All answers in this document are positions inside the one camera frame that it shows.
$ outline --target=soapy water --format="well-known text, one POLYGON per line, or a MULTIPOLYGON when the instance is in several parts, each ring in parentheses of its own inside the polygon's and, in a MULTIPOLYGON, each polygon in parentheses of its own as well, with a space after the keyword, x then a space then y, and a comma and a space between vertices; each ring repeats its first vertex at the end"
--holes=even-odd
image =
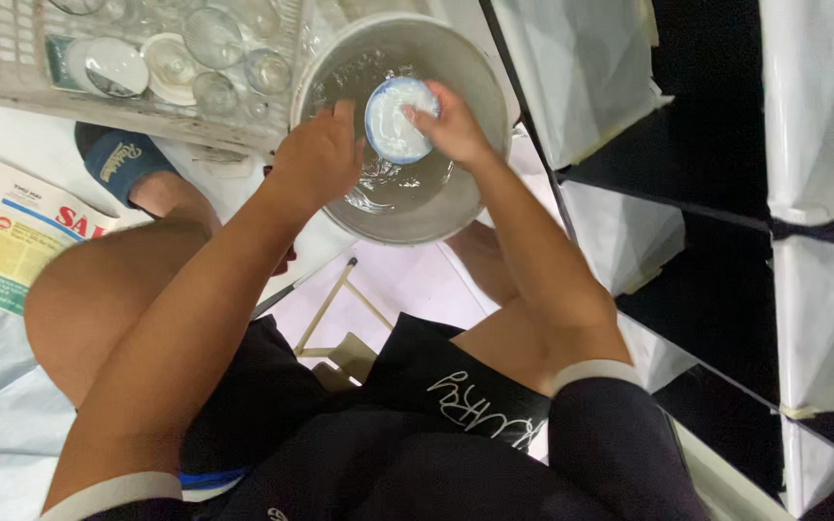
MULTIPOLYGON (((365 135, 365 107, 387 79, 425 78, 418 63, 405 55, 376 49, 336 67, 311 88, 311 117, 339 99, 356 101, 356 136, 365 135)), ((449 180, 454 164, 433 150, 422 160, 399 165, 380 156, 366 141, 359 183, 346 196, 349 205, 372 214, 410 211, 432 199, 449 180)))

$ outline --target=plastic dish rack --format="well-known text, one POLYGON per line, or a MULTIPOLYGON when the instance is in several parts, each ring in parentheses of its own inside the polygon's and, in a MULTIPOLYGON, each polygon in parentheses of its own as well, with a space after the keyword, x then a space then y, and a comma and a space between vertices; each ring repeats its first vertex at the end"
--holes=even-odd
POLYGON ((151 34, 95 25, 89 17, 68 15, 47 0, 0 0, 0 105, 208 147, 268 155, 288 132, 292 96, 303 65, 298 59, 303 4, 304 0, 275 2, 281 18, 280 31, 265 43, 285 58, 293 76, 285 92, 264 96, 269 103, 269 117, 263 123, 245 121, 246 118, 232 123, 209 121, 195 107, 168 104, 149 90, 138 98, 103 99, 54 89, 44 50, 47 34, 113 36, 138 47, 151 34))

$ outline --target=left hand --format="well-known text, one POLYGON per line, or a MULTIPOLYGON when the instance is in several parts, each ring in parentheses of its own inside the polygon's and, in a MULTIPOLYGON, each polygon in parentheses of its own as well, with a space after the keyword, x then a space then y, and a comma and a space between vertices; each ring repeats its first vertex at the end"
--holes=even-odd
POLYGON ((332 109, 295 127, 275 152, 270 178, 289 184, 295 202, 311 212, 346 195, 362 173, 365 138, 354 141, 355 102, 340 100, 332 109))

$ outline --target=slipper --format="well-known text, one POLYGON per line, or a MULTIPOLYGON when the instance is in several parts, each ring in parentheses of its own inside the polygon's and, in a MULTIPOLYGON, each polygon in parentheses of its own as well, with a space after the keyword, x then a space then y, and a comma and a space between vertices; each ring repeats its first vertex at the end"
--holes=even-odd
POLYGON ((85 169, 126 207, 143 209, 128 200, 128 194, 147 175, 179 175, 147 135, 87 123, 76 123, 75 134, 85 169))

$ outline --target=forearm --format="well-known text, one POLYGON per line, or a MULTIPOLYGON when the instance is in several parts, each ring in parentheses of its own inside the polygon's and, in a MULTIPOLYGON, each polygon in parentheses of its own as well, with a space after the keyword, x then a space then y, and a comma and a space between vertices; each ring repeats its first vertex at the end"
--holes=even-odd
POLYGON ((105 362, 45 508, 114 476, 178 469, 179 440, 234 357, 272 270, 313 213, 273 177, 184 266, 105 362), (120 451, 136 457, 119 458, 120 451))
POLYGON ((530 310, 560 328, 615 323, 612 298, 591 275, 581 251, 510 167, 493 154, 467 167, 530 310))

